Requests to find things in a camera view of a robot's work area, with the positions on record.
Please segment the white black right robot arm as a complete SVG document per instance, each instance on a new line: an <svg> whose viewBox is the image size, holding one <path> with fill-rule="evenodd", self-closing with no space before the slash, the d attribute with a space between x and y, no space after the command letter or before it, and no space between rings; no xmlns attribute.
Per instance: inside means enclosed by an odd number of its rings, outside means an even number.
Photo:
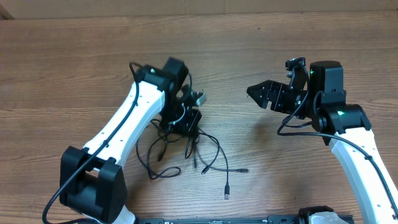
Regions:
<svg viewBox="0 0 398 224"><path fill-rule="evenodd" d="M341 164L365 223L397 223L397 188L376 146L370 120L346 102L343 66L332 60L306 67L287 60L290 82L266 80L247 88L261 107L286 114L279 136L319 136Z"/></svg>

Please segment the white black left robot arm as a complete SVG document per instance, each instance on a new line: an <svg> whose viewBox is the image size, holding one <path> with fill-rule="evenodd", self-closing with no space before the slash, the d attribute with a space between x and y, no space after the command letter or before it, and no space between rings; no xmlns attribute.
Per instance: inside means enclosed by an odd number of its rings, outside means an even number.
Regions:
<svg viewBox="0 0 398 224"><path fill-rule="evenodd" d="M124 166L146 126L160 115L165 134L198 137L206 96L193 92L188 68L170 57L163 68L130 63L134 82L105 127L81 149L70 146L60 164L60 203L84 214L79 223L138 223L125 203Z"/></svg>

